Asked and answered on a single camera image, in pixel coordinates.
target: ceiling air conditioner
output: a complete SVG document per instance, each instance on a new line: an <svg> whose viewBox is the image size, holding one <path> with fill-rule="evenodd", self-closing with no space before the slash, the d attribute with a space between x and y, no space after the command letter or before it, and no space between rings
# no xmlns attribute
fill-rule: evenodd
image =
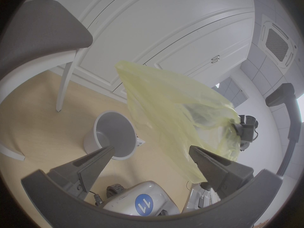
<svg viewBox="0 0 304 228"><path fill-rule="evenodd" d="M290 68L298 51L290 36L264 14L257 46L271 58L283 75Z"/></svg>

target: blue circle sticker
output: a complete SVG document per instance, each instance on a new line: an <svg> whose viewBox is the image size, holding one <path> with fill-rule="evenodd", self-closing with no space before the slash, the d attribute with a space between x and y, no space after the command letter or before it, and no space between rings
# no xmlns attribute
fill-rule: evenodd
<svg viewBox="0 0 304 228"><path fill-rule="evenodd" d="M135 199L135 208L141 216L149 215L153 210L153 200L147 194L140 194Z"/></svg>

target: floor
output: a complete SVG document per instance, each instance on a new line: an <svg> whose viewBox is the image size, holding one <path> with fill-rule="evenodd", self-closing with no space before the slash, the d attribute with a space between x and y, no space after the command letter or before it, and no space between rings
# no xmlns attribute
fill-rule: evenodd
<svg viewBox="0 0 304 228"><path fill-rule="evenodd" d="M60 80L60 76L50 71L41 73L15 89L0 105L0 139L25 155L24 161L18 161L0 154L2 178L40 227L50 225L33 206L20 180L37 169L47 173L51 168L84 156L83 138L101 112L115 110L132 120L126 104L74 82L69 83L63 109L56 112ZM129 188L153 180L181 211L189 194L188 180L178 173L157 142L149 138L149 133L139 130L136 133L146 143L127 160L111 160L91 191L106 199L109 185L119 183ZM89 193L85 201L94 204L93 194Z"/></svg>

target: plastic bag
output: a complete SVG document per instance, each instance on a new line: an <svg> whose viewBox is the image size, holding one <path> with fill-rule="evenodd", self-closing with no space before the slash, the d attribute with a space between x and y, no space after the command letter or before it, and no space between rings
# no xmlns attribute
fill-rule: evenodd
<svg viewBox="0 0 304 228"><path fill-rule="evenodd" d="M182 74L127 61L115 67L136 127L146 125L159 136L164 153L190 182L206 181L188 154L191 145L237 160L241 139L231 123L240 118L230 101Z"/></svg>

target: black wheel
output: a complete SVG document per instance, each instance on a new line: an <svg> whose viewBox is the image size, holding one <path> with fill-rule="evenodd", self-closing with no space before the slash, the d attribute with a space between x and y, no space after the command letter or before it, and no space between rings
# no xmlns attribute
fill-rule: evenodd
<svg viewBox="0 0 304 228"><path fill-rule="evenodd" d="M125 191L124 187L120 184L114 184L112 186L108 186L107 187L107 198L113 197L113 196L115 196L117 194L120 194L124 191Z"/></svg>

